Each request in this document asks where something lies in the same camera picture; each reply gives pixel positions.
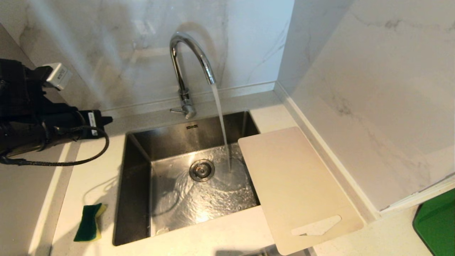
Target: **white cutting board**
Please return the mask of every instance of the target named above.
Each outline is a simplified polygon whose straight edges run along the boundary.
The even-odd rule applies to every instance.
[[[298,127],[239,139],[278,251],[296,251],[364,224]]]

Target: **green sponge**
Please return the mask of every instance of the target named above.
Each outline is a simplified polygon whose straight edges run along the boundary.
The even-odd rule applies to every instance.
[[[82,210],[82,220],[77,230],[74,242],[89,242],[101,238],[101,232],[98,229],[96,218],[106,210],[106,205],[101,203],[97,205],[85,205]]]

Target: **sink drain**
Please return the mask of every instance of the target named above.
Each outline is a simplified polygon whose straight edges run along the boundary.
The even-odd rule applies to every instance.
[[[207,181],[215,174],[215,166],[206,159],[194,162],[190,167],[190,176],[195,181]]]

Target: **stainless steel sink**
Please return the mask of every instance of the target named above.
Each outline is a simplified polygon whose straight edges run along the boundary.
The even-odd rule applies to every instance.
[[[218,116],[127,134],[114,245],[259,205],[237,143],[258,129],[249,112],[223,118],[230,154]]]

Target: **black cable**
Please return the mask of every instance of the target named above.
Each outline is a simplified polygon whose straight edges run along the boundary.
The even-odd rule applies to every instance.
[[[70,132],[70,133],[81,131],[83,129],[95,130],[95,131],[99,132],[106,139],[106,144],[104,145],[103,150],[101,150],[101,152],[98,153],[97,155],[90,157],[88,159],[74,161],[74,162],[55,163],[55,162],[28,161],[26,159],[10,159],[10,158],[7,158],[6,156],[2,156],[0,159],[0,162],[3,164],[37,165],[37,166],[73,166],[73,165],[88,163],[92,160],[97,159],[98,157],[100,157],[102,154],[104,154],[106,152],[107,148],[109,147],[109,136],[107,136],[106,132],[104,132],[100,128],[88,126],[88,125],[82,125],[82,126],[78,126],[78,127],[70,128],[70,129],[59,128],[59,130],[61,130],[61,131]]]

